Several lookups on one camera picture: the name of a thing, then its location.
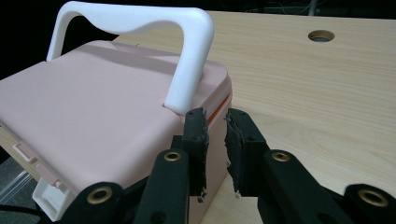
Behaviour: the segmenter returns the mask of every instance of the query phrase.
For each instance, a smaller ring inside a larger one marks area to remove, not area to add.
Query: dark background
[[[64,0],[2,1],[0,79],[46,59],[52,29]],[[160,7],[200,7],[206,10],[306,16],[310,0],[98,0],[85,1]],[[318,0],[316,16],[396,19],[395,0]],[[102,32],[82,17],[74,18],[67,30],[64,53],[96,39],[111,40],[115,35]],[[0,163],[7,158],[0,148]]]

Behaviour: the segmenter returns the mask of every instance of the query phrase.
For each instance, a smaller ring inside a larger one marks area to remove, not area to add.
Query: orange stripe
[[[212,122],[212,120],[215,118],[215,116],[219,113],[219,111],[221,110],[221,108],[224,106],[224,104],[227,102],[228,97],[230,95],[227,95],[224,100],[221,102],[221,104],[218,106],[218,108],[216,108],[215,112],[213,112],[213,114],[209,117],[209,119],[207,120],[207,123],[210,124],[210,122]]]

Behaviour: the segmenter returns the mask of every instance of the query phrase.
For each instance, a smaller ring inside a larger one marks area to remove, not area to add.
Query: pink storage case
[[[177,24],[180,55],[93,41],[60,56],[67,24],[85,16],[118,35]],[[0,81],[0,122],[14,148],[42,175],[33,198],[51,220],[89,185],[131,186],[149,175],[157,154],[182,134],[184,114],[203,107],[209,123],[207,196],[191,198],[198,223],[224,176],[225,113],[232,84],[226,68],[206,60],[210,17],[197,8],[135,7],[69,2],[61,8],[46,62]]]

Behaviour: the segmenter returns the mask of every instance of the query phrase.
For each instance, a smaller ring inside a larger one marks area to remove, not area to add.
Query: wooden table
[[[338,193],[366,183],[396,197],[396,21],[209,13],[208,59],[228,68],[233,107],[249,113],[270,148],[293,153]],[[315,30],[334,39],[313,42]],[[182,33],[116,41],[180,52]],[[0,142],[12,145],[3,131]],[[256,202],[236,198],[227,176],[202,223],[261,223]]]

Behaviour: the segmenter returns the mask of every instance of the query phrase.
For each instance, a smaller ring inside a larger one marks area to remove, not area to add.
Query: pink box
[[[201,220],[226,175],[224,118],[232,83],[223,65],[205,57],[188,108],[202,107],[208,117],[207,196],[204,203],[191,198],[190,223]],[[93,41],[0,81],[1,126],[17,138],[14,148],[26,161],[38,161],[42,178],[34,199],[52,220],[62,219],[91,184],[127,188],[149,175],[157,154],[183,131],[184,115],[165,103],[181,61],[174,53]]]

